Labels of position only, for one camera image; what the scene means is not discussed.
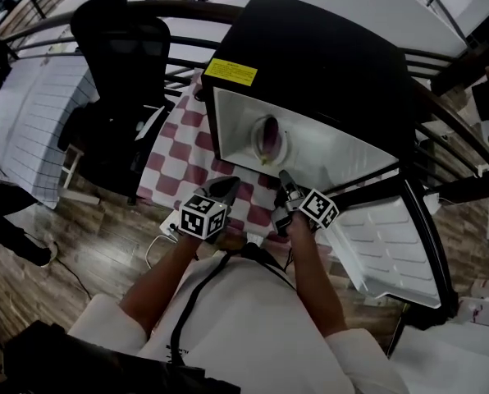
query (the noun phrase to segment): black strap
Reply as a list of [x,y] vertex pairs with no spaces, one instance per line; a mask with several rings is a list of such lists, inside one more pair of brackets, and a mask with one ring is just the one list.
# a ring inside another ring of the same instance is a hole
[[[184,366],[185,362],[181,357],[181,353],[179,353],[179,341],[181,339],[182,328],[185,326],[188,317],[191,315],[194,310],[195,302],[197,302],[197,298],[199,297],[199,293],[201,290],[210,282],[216,275],[218,275],[222,269],[226,266],[231,257],[236,254],[239,254],[241,250],[228,250],[226,255],[221,259],[221,262],[213,269],[213,271],[202,281],[200,282],[193,290],[188,299],[188,303],[186,304],[185,309],[182,311],[181,316],[179,317],[179,321],[177,321],[177,325],[171,332],[171,340],[170,340],[170,351],[171,351],[171,363],[174,365]],[[285,282],[288,286],[295,290],[292,284],[286,280],[281,274],[279,274],[273,268],[270,268],[268,264],[264,263],[261,259],[251,258],[253,261],[256,261],[258,264],[261,264],[265,269],[269,272],[274,273],[278,276],[283,282]]]

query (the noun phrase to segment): forearm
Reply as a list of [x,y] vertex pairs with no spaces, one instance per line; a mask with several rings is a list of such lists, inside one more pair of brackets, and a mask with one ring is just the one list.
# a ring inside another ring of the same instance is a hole
[[322,266],[313,235],[298,232],[290,239],[297,293],[319,332],[327,337],[346,330],[340,299]]
[[201,242],[193,236],[182,236],[174,249],[144,274],[122,299],[122,310],[147,334],[164,314]]

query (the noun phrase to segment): black cable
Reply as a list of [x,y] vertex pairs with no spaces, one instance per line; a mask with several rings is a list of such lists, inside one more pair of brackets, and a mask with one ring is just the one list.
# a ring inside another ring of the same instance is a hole
[[34,240],[36,240],[36,241],[40,242],[41,244],[46,245],[46,244],[44,243],[44,241],[40,240],[40,239],[39,239],[39,238],[37,238],[36,236],[33,236],[33,235],[31,235],[30,233],[28,233],[28,232],[26,232],[26,231],[24,231],[24,233],[25,233],[27,236],[31,236],[31,237],[32,237]]
[[218,273],[224,269],[226,263],[230,257],[234,255],[233,253],[226,254],[221,262],[213,269],[213,271],[206,277],[202,282],[200,282],[193,290],[188,299],[188,303],[186,304],[185,309],[182,311],[181,316],[179,317],[179,321],[177,321],[177,325],[171,332],[170,339],[170,352],[171,352],[171,363],[174,365],[184,366],[185,362],[181,357],[181,353],[179,352],[179,340],[181,339],[182,328],[185,326],[186,320],[194,310],[195,302],[199,297],[199,293],[201,290],[210,282]]
[[[185,235],[184,233],[181,232],[181,230],[179,229],[179,227],[175,223],[170,223],[170,229],[177,232],[180,236]],[[195,261],[199,261],[199,257],[197,255],[197,253],[194,254],[194,259],[195,259]]]
[[292,283],[290,283],[288,280],[286,280],[281,274],[279,274],[276,270],[273,268],[269,268],[267,264],[263,263],[262,261],[257,261],[259,264],[261,264],[265,269],[267,269],[269,272],[274,273],[276,276],[278,276],[283,282],[285,282],[288,286],[290,286],[292,289],[295,290],[295,287],[292,286]]
[[56,261],[58,261],[60,264],[62,264],[62,265],[63,265],[63,266],[66,268],[66,270],[67,270],[68,272],[70,272],[71,274],[73,274],[73,276],[75,276],[75,278],[77,279],[77,281],[80,283],[80,286],[82,287],[82,290],[83,290],[84,292],[86,292],[86,295],[88,296],[89,300],[91,300],[91,295],[89,294],[89,292],[88,292],[88,290],[86,289],[86,287],[84,286],[84,284],[83,284],[83,283],[80,281],[79,277],[78,277],[76,274],[74,274],[74,273],[71,271],[71,269],[70,269],[69,267],[67,267],[67,266],[66,266],[66,265],[65,265],[65,264],[64,264],[64,263],[63,263],[63,262],[62,262],[60,259],[55,259],[55,260],[56,260]]
[[286,258],[285,268],[283,268],[283,272],[286,273],[286,269],[288,269],[288,266],[290,266],[293,262],[294,262],[294,255],[292,255],[292,249],[290,248],[290,251],[288,251],[288,257]]

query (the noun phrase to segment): chair backrest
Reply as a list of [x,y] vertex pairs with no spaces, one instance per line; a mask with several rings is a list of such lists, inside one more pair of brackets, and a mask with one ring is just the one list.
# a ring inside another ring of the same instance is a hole
[[170,30],[163,21],[135,15],[126,0],[89,0],[75,11],[71,32],[103,102],[164,104]]

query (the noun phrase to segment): office chair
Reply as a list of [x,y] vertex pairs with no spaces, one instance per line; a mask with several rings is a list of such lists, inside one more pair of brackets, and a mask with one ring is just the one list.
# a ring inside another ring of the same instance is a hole
[[[135,197],[153,142],[174,106],[164,96],[170,30],[155,16],[135,14],[126,0],[89,0],[75,11],[71,32],[100,100],[74,110],[58,147],[83,150],[80,174],[88,181]],[[140,123],[163,106],[146,136],[135,141]]]

